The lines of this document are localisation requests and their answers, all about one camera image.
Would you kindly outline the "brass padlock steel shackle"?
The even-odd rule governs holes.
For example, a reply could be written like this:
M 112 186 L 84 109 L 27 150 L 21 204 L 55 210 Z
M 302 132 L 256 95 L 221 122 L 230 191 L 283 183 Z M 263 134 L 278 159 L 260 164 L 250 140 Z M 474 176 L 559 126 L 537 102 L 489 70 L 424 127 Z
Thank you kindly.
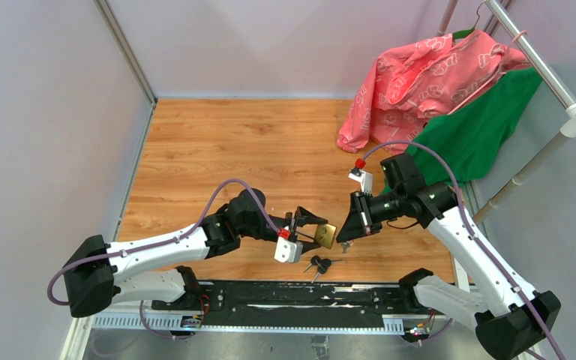
M 307 239 L 313 240 L 313 242 L 318 244 L 320 247 L 331 249 L 333 243 L 335 242 L 336 230 L 336 226 L 331 225 L 330 223 L 326 223 L 318 224 L 312 235 L 299 231 L 297 233 Z

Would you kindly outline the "small brass key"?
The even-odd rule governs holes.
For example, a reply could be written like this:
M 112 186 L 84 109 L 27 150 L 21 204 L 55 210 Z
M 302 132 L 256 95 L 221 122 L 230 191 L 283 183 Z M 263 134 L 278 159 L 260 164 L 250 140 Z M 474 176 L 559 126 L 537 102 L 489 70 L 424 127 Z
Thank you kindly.
M 345 254 L 348 249 L 353 245 L 353 241 L 344 241 L 340 243 L 342 253 Z

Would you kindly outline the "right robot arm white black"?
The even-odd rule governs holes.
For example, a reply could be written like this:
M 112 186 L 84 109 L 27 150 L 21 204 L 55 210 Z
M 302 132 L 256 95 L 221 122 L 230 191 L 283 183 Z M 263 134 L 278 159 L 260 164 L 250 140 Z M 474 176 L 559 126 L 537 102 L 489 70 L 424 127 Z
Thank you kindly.
M 413 218 L 448 248 L 477 287 L 466 291 L 419 268 L 398 281 L 401 308 L 412 314 L 431 308 L 449 316 L 473 330 L 494 359 L 513 359 L 549 339 L 560 300 L 551 291 L 538 291 L 500 256 L 474 224 L 459 191 L 444 181 L 428 184 L 407 153 L 379 165 L 390 188 L 380 195 L 371 192 L 365 159 L 349 171 L 361 189 L 350 194 L 337 242 L 376 235 L 386 221 Z

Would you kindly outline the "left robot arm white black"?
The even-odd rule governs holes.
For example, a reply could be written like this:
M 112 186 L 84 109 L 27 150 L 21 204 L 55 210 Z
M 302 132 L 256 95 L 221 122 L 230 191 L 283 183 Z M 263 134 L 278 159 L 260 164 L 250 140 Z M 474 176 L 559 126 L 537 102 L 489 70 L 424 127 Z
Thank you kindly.
M 89 317 L 134 301 L 175 303 L 190 310 L 200 300 L 200 285 L 183 264 L 228 254 L 245 237 L 275 243 L 274 259 L 280 263 L 296 263 L 304 252 L 319 247 L 315 241 L 299 241 L 297 230 L 322 227 L 326 219 L 301 206 L 275 217 L 265 212 L 265 204 L 261 190 L 243 190 L 197 225 L 174 232 L 126 242 L 88 237 L 64 265 L 70 315 Z

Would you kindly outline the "black-headed key bunch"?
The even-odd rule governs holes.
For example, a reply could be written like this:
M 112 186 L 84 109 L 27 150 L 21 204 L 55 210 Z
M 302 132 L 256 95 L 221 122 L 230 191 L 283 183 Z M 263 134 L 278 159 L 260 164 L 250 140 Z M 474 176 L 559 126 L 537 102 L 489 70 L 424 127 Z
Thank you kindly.
M 316 274 L 311 280 L 311 283 L 313 284 L 321 275 L 324 275 L 333 264 L 339 262 L 341 262 L 341 259 L 332 260 L 315 255 L 311 257 L 310 264 L 306 267 L 304 272 L 307 272 L 311 268 L 316 268 Z

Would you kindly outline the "green garment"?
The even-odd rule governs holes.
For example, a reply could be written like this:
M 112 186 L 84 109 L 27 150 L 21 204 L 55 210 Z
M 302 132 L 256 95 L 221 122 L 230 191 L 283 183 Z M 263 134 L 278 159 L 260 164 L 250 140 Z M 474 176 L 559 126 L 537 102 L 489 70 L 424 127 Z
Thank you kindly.
M 533 68 L 510 70 L 461 109 L 430 120 L 413 141 L 440 155 L 460 184 L 481 179 L 491 171 L 541 82 Z

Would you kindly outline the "pink patterned garment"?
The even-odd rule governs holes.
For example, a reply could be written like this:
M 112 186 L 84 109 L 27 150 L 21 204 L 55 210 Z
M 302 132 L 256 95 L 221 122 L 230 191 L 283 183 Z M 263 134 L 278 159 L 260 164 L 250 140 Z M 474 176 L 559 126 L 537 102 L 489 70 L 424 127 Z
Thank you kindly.
M 356 153 L 377 143 L 417 137 L 434 117 L 484 94 L 508 71 L 528 68 L 518 49 L 475 30 L 430 37 L 382 53 L 349 106 L 337 146 Z

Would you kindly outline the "metal clothes rack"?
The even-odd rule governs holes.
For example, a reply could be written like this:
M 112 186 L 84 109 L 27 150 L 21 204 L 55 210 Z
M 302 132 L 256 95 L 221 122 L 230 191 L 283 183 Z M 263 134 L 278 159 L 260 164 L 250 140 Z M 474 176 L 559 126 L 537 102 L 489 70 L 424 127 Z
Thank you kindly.
M 502 6 L 556 72 L 529 102 L 490 173 L 467 189 L 500 253 L 565 312 L 576 312 L 576 137 L 565 138 L 576 103 L 576 1 L 504 1 Z

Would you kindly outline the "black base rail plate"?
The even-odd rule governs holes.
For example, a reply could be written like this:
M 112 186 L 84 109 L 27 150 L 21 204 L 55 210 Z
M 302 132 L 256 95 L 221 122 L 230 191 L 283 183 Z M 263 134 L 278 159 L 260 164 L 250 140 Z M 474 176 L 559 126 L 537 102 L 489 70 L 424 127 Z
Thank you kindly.
M 283 332 L 409 335 L 436 331 L 432 310 L 396 284 L 278 281 L 201 282 L 179 300 L 125 301 L 93 316 L 95 329 L 145 329 L 186 336 L 191 332 Z

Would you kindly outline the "aluminium corner frame post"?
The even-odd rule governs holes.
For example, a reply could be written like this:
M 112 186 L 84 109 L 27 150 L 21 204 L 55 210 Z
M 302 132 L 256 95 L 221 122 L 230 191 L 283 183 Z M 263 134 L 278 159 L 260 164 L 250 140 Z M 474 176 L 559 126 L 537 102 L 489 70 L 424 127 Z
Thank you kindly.
M 103 22 L 109 30 L 113 40 L 115 41 L 122 57 L 130 68 L 135 80 L 138 83 L 142 93 L 145 95 L 148 103 L 154 109 L 158 102 L 158 96 L 155 94 L 143 67 L 141 66 L 130 42 L 122 29 L 115 12 L 107 0 L 94 0 L 94 5 L 97 7 Z

